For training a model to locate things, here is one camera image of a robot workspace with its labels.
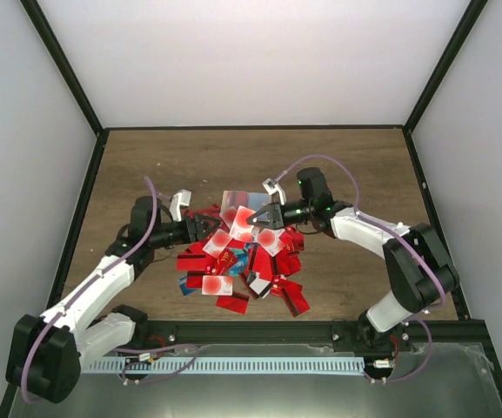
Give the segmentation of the beige leather card holder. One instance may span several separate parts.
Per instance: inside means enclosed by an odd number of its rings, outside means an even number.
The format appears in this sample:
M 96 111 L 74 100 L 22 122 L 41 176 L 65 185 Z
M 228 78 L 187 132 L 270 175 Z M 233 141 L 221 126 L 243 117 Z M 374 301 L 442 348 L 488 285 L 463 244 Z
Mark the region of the beige leather card holder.
M 223 213 L 234 207 L 247 207 L 256 212 L 271 203 L 271 196 L 267 193 L 244 192 L 244 191 L 224 191 L 220 212 Z

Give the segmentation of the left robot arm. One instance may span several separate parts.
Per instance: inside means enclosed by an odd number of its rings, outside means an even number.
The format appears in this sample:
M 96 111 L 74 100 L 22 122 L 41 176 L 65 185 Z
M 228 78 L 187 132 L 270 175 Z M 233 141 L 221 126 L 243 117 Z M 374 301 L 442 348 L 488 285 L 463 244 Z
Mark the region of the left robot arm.
M 59 403 L 104 354 L 121 346 L 138 352 L 149 344 L 150 330 L 140 323 L 144 315 L 115 312 L 101 320 L 97 315 L 141 275 L 157 249 L 196 243 L 219 228 L 219 206 L 191 212 L 184 198 L 184 192 L 176 193 L 169 207 L 155 196 L 137 199 L 129 223 L 89 276 L 40 315 L 18 320 L 5 377 L 26 402 Z

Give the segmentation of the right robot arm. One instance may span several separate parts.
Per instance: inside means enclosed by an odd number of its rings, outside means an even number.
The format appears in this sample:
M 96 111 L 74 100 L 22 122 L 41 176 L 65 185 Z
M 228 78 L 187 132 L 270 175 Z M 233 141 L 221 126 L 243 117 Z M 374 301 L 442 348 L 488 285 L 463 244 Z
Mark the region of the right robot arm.
M 446 295 L 458 287 L 456 267 L 432 226 L 386 222 L 334 199 L 317 167 L 300 170 L 297 181 L 301 198 L 288 202 L 278 182 L 267 179 L 264 188 L 275 200 L 244 222 L 272 231 L 312 223 L 318 232 L 360 246 L 385 262 L 391 289 L 358 319 L 358 338 L 364 348 L 379 350 L 397 325 L 443 305 Z

